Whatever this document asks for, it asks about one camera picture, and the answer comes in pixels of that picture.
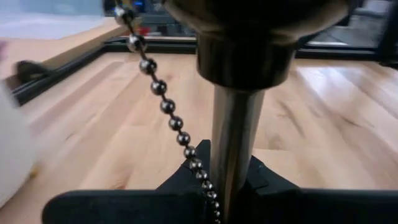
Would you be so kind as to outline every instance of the ball chain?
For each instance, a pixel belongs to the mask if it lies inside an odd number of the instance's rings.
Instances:
[[[214,185],[209,180],[209,175],[205,170],[203,170],[202,161],[196,158],[197,150],[190,146],[191,137],[185,131],[182,131],[183,121],[182,118],[175,116],[175,103],[173,100],[166,98],[165,93],[167,91],[167,84],[163,80],[159,80],[155,72],[157,70],[157,64],[152,58],[147,58],[145,55],[145,50],[147,47],[145,38],[141,35],[137,35],[132,27],[132,21],[135,18],[135,12],[132,9],[116,6],[115,10],[115,20],[119,25],[127,26],[130,31],[129,38],[127,40],[127,47],[131,52],[138,52],[141,56],[141,61],[139,62],[139,68],[141,72],[145,75],[149,75],[152,78],[152,83],[150,84],[150,89],[153,94],[160,96],[162,101],[160,102],[160,110],[170,116],[169,126],[173,131],[177,131],[177,142],[184,146],[183,155],[187,158],[190,163],[189,167],[195,174],[196,179],[201,183],[204,196],[210,201],[211,207],[213,209],[213,221],[216,224],[221,223],[221,212],[220,204],[218,203],[218,196],[214,190]]]

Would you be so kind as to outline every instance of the wooden board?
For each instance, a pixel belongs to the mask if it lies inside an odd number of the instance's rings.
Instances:
[[[192,144],[211,138],[213,86],[194,55],[152,54]],[[37,140],[37,175],[0,210],[0,223],[40,223],[44,204],[73,189],[154,189],[182,148],[138,69],[104,54],[21,110]],[[295,60],[266,92],[254,155],[301,187],[396,189],[398,73],[372,62]]]
[[[7,42],[6,58],[0,63],[0,78],[14,88],[19,85],[15,78],[16,62],[32,60],[48,68],[57,68],[77,55],[100,46],[111,37],[122,34],[126,29],[117,25],[112,17],[104,18],[102,26],[58,40],[12,39],[0,37]]]

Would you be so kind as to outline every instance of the black base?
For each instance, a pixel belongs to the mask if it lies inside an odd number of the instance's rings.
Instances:
[[[210,141],[198,146],[208,170]],[[254,156],[231,223],[398,223],[398,191],[300,189]],[[210,223],[185,161],[156,190],[80,190],[46,204],[44,224]]]

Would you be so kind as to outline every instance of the white object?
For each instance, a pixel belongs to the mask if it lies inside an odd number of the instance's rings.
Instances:
[[[101,0],[0,0],[0,37],[61,39],[103,23]]]
[[[0,82],[0,208],[20,189],[34,163],[35,144],[8,88]]]

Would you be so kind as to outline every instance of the chrome rod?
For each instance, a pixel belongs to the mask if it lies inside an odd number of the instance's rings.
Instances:
[[[219,195],[223,223],[246,180],[264,92],[215,87],[210,179]]]

